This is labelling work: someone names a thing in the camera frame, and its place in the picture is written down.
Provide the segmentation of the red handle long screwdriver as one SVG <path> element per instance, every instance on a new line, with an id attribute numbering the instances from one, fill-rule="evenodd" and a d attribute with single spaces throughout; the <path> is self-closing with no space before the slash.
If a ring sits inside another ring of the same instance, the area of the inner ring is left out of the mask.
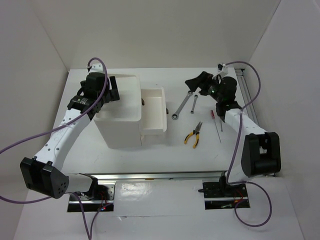
<path id="1" fill-rule="evenodd" d="M 220 134 L 219 134 L 219 130 L 218 130 L 218 126 L 217 126 L 217 122 L 216 122 L 215 113 L 214 113 L 214 111 L 212 109 L 210 110 L 210 114 L 211 114 L 211 117 L 213 119 L 213 122 L 214 122 L 214 125 L 215 125 L 215 128 L 216 128 L 216 132 L 217 132 L 217 136 L 218 136 L 219 142 L 222 143 L 221 137 L 220 137 Z"/>

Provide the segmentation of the white bottom drawer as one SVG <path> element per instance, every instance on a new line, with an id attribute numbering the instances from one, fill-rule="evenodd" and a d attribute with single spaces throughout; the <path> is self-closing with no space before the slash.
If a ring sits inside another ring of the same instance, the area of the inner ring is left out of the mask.
<path id="1" fill-rule="evenodd" d="M 145 136 L 144 135 L 140 136 L 140 143 L 141 143 L 141 146 L 143 146 L 145 144 Z"/>

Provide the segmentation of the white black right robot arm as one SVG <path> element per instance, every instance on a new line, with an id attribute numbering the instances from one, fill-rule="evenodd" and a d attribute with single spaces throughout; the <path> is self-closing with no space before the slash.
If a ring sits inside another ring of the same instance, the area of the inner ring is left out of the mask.
<path id="1" fill-rule="evenodd" d="M 199 78 L 199 93 L 216 101 L 217 116 L 238 134 L 229 169 L 219 178 L 220 194 L 230 196 L 236 185 L 257 176 L 278 173 L 282 167 L 280 137 L 261 128 L 244 113 L 236 101 L 236 79 L 206 71 Z"/>

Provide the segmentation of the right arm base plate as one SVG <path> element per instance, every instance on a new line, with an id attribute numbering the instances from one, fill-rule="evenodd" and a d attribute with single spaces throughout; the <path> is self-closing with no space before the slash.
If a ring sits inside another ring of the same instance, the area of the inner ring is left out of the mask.
<path id="1" fill-rule="evenodd" d="M 219 182 L 203 182 L 198 190 L 203 194 L 206 210 L 224 210 L 250 208 L 250 201 L 245 184 L 222 186 Z"/>

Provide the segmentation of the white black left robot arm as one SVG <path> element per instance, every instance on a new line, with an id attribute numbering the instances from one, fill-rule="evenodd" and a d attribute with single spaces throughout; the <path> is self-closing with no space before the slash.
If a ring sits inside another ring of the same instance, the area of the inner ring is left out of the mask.
<path id="1" fill-rule="evenodd" d="M 81 132 L 94 122 L 110 149 L 136 148 L 143 145 L 145 137 L 166 132 L 168 113 L 163 89 L 141 88 L 136 75 L 89 71 L 58 129 L 32 158 L 21 161 L 26 187 L 54 199 L 73 192 L 94 199 L 104 190 L 96 177 L 62 172 Z"/>

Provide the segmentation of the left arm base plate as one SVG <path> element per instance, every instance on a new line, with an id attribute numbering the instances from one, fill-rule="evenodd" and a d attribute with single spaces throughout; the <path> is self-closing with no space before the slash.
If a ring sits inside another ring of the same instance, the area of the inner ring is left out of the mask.
<path id="1" fill-rule="evenodd" d="M 67 188 L 67 193 L 70 193 L 67 212 L 68 213 L 80 213 L 81 207 L 76 195 L 80 198 L 83 210 L 85 213 L 97 212 L 102 208 L 102 212 L 113 212 L 115 207 L 115 192 L 116 181 L 115 180 L 102 180 L 97 181 L 96 188 L 91 191 L 84 188 L 84 184 L 76 184 L 72 182 Z"/>

